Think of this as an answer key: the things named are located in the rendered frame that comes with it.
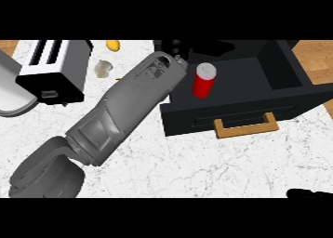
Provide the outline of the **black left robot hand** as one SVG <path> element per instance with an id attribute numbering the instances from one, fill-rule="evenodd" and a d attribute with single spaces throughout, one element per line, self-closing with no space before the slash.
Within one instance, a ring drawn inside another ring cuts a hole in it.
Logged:
<path id="1" fill-rule="evenodd" d="M 164 52 L 172 58 L 179 57 L 182 60 L 188 60 L 189 40 L 154 40 L 152 44 L 155 51 Z"/>

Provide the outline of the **black and white toaster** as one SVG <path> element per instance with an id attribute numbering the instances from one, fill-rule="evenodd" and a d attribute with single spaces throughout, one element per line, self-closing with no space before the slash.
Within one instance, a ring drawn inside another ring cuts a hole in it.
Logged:
<path id="1" fill-rule="evenodd" d="M 34 40 L 15 83 L 48 105 L 85 100 L 89 40 Z"/>

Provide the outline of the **black open drawer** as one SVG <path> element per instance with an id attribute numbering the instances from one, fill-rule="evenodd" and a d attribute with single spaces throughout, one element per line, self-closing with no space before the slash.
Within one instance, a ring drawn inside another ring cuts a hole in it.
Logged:
<path id="1" fill-rule="evenodd" d="M 284 40 L 213 40 L 188 51 L 186 77 L 170 93 L 170 104 L 188 109 L 257 102 L 265 107 L 322 104 L 333 99 L 333 83 L 311 83 Z M 216 67 L 213 88 L 206 98 L 192 92 L 195 67 Z"/>

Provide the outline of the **black drawer front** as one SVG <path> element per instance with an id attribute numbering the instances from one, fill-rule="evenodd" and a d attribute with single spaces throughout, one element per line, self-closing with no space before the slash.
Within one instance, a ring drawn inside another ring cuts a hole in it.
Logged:
<path id="1" fill-rule="evenodd" d="M 290 120 L 333 99 L 333 83 L 284 89 L 213 88 L 206 99 L 191 93 L 160 105 L 166 136 L 203 132 L 220 119 L 225 128 L 260 124 L 266 112 Z"/>

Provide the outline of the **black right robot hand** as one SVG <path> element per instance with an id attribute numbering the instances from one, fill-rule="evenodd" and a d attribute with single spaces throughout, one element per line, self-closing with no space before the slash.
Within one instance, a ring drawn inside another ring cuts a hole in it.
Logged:
<path id="1" fill-rule="evenodd" d="M 305 189 L 288 189 L 285 192 L 288 198 L 333 198 L 330 192 L 314 192 Z"/>

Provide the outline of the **red can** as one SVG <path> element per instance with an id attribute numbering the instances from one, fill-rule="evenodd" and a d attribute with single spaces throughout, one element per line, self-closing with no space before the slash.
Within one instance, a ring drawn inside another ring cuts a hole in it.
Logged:
<path id="1" fill-rule="evenodd" d="M 213 88 L 217 70 L 212 63 L 204 62 L 195 68 L 192 94 L 198 99 L 204 99 Z"/>

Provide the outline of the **pale grey rounded appliance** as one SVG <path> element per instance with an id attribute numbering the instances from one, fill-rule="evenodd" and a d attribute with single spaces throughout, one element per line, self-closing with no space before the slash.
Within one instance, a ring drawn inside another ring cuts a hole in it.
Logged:
<path id="1" fill-rule="evenodd" d="M 25 114 L 39 104 L 37 98 L 15 83 L 21 64 L 0 50 L 0 116 L 15 117 Z"/>

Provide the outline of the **pale garlic bulb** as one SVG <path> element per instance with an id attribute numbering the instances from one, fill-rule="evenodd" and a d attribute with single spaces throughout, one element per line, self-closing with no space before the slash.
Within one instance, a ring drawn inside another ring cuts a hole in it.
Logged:
<path id="1" fill-rule="evenodd" d="M 93 69 L 96 77 L 107 78 L 111 69 L 113 69 L 111 63 L 107 60 L 99 60 Z"/>

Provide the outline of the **yellow fruit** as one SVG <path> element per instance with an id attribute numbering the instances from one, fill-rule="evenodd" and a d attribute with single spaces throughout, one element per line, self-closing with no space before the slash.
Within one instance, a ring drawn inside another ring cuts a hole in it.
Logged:
<path id="1" fill-rule="evenodd" d="M 107 48 L 117 52 L 120 50 L 120 41 L 119 40 L 107 40 Z"/>

